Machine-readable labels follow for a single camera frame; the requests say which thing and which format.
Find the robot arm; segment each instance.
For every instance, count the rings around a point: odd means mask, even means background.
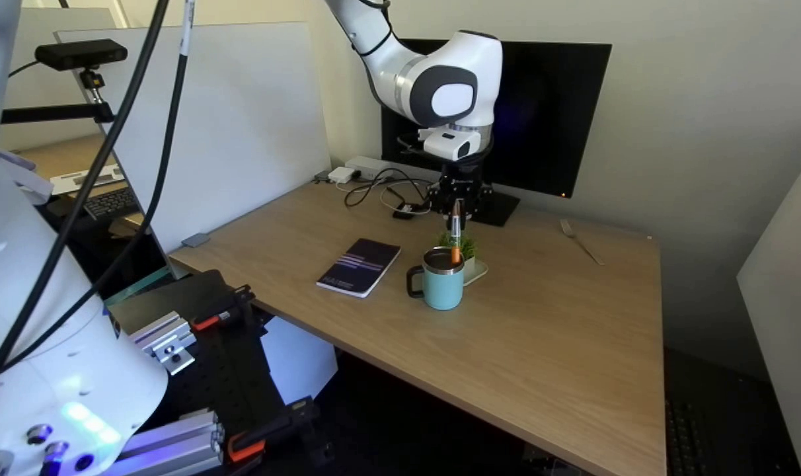
[[[420,124],[423,150],[464,161],[489,149],[502,76],[499,39],[457,31],[431,56],[407,50],[392,31],[387,5],[326,0],[364,61],[372,95]]]

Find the mug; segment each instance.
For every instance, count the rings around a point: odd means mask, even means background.
[[[452,261],[452,248],[431,248],[423,264],[407,270],[407,296],[423,299],[431,310],[454,310],[464,299],[464,261]]]

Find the black monitor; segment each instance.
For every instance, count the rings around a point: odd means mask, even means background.
[[[431,54],[445,39],[403,39]],[[571,199],[604,91],[610,46],[502,43],[502,84],[495,108],[491,153],[481,161],[486,182]],[[417,124],[383,108],[382,149],[387,161],[441,169],[420,157]]]

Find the wooden table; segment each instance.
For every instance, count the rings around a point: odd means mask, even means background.
[[[466,413],[593,474],[666,474],[662,258],[649,235],[522,203],[506,227],[470,224],[489,274],[454,313],[404,294],[404,270],[441,235],[436,214],[392,219],[375,199],[305,184],[173,258],[249,284],[263,307]],[[361,239],[403,253],[368,299],[317,289]]]

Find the black wire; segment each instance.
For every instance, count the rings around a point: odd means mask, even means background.
[[[79,195],[76,195],[76,200],[74,200],[70,216],[62,221],[62,229],[58,229],[58,235],[57,235],[57,241],[54,241],[54,248],[50,248],[46,264],[41,268],[41,274],[38,274],[38,280],[34,280],[34,285],[33,285],[33,292],[30,292],[30,296],[27,296],[21,313],[19,313],[19,317],[14,319],[10,331],[5,333],[5,339],[2,339],[2,343],[0,343],[0,374],[2,374],[2,367],[5,367],[5,363],[8,363],[8,358],[10,358],[10,352],[14,352],[14,346],[17,346],[17,340],[19,340],[19,336],[23,333],[23,329],[27,329],[27,322],[30,322],[30,317],[33,317],[38,302],[41,302],[41,296],[46,294],[46,289],[49,289],[49,284],[50,284],[50,274],[54,274],[54,270],[58,268],[58,258],[62,258],[62,253],[64,253],[64,248],[66,248],[66,243],[70,243],[70,235],[72,235],[72,229],[74,229],[74,224],[76,224],[76,219],[79,219],[79,214],[82,214],[82,206],[84,206],[90,190],[95,188],[95,182],[99,182],[99,177],[101,177],[101,169],[105,167],[105,161],[108,161],[108,157],[111,157],[111,150],[113,150],[113,143],[116,143],[119,132],[124,130],[124,124],[128,124],[128,118],[129,118],[129,110],[133,110],[133,106],[134,106],[138,91],[141,91],[141,84],[142,84],[149,61],[150,61],[150,56],[154,56],[154,48],[157,48],[162,23],[165,23],[168,3],[170,3],[170,0],[158,0],[158,3],[157,3],[154,22],[150,22],[149,35],[145,35],[145,43],[142,43],[142,48],[141,48],[138,67],[134,67],[134,72],[133,72],[133,79],[129,79],[124,102],[121,102],[121,108],[119,108],[119,114],[116,114],[116,118],[113,118],[113,124],[111,124],[111,130],[108,130],[108,134],[105,134],[105,139],[103,139],[99,157],[95,157],[90,173],[87,173],[87,177],[84,177],[84,182],[82,182],[82,188],[79,188]]]
[[[379,184],[390,184],[390,182],[411,182],[411,184],[417,190],[420,200],[428,203],[428,195],[420,190],[420,184],[417,184],[415,177],[411,177],[411,174],[407,174],[404,169],[399,169],[399,167],[387,167],[387,169],[382,169],[372,180],[368,180],[368,182],[353,188],[353,190],[345,195],[345,206],[353,210],[353,206],[364,203],[364,199],[368,199]]]
[[[103,270],[103,274],[43,333],[38,336],[19,358],[8,360],[5,371],[19,364],[21,360],[27,360],[33,352],[38,352],[70,317],[76,314],[76,310],[92,296],[99,294],[108,277],[128,261],[128,256],[134,251],[134,247],[141,243],[141,239],[149,232],[162,194],[165,194],[165,182],[168,182],[168,169],[170,169],[170,157],[173,157],[173,138],[178,130],[178,114],[179,114],[179,101],[183,101],[183,84],[185,84],[185,72],[189,72],[189,56],[179,56],[178,64],[178,79],[174,79],[174,91],[173,91],[173,101],[170,101],[170,116],[168,116],[168,130],[165,130],[165,149],[162,149],[162,161],[158,161],[158,173],[157,173],[157,184],[154,184],[154,195],[150,203],[142,214],[142,221],[138,227],[138,232],[133,235],[133,241],[116,253],[116,258]]]
[[[27,69],[33,69],[33,67],[38,67],[41,61],[30,61],[30,64],[23,64],[23,67],[17,67],[17,69],[10,69],[8,72],[8,76],[17,76],[17,75],[21,75],[21,72],[27,72]]]

